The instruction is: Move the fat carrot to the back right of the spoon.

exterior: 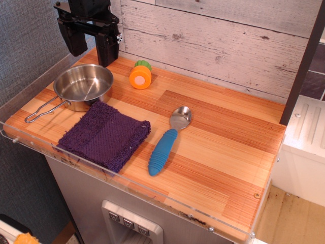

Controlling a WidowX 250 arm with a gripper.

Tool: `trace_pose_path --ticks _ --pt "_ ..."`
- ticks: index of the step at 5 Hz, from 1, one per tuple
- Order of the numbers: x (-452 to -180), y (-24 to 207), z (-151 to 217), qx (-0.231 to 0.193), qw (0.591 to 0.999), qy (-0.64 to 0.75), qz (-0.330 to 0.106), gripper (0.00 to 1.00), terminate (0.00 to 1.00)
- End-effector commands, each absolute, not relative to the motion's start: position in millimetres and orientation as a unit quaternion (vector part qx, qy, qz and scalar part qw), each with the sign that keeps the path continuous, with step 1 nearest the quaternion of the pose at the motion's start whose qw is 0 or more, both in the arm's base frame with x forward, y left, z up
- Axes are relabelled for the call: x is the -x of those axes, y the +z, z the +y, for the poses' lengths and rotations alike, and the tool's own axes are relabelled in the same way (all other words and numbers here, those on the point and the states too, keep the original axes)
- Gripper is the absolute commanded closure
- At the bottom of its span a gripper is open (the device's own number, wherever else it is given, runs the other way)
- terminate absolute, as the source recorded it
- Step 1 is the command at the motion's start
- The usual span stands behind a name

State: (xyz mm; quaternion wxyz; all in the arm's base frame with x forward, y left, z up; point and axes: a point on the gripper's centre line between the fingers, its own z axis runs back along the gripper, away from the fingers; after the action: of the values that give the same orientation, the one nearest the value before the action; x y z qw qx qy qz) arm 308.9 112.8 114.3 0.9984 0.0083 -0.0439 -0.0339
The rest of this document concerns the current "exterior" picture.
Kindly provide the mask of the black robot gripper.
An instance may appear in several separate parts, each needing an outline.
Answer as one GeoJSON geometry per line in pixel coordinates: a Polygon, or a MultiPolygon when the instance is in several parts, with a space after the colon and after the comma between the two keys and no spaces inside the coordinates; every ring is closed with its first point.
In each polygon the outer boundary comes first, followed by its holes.
{"type": "Polygon", "coordinates": [[[100,66],[107,67],[118,59],[118,39],[110,35],[120,34],[119,19],[111,13],[110,7],[110,1],[57,1],[54,4],[58,11],[61,35],[73,56],[79,56],[87,50],[86,33],[96,35],[100,66]]]}

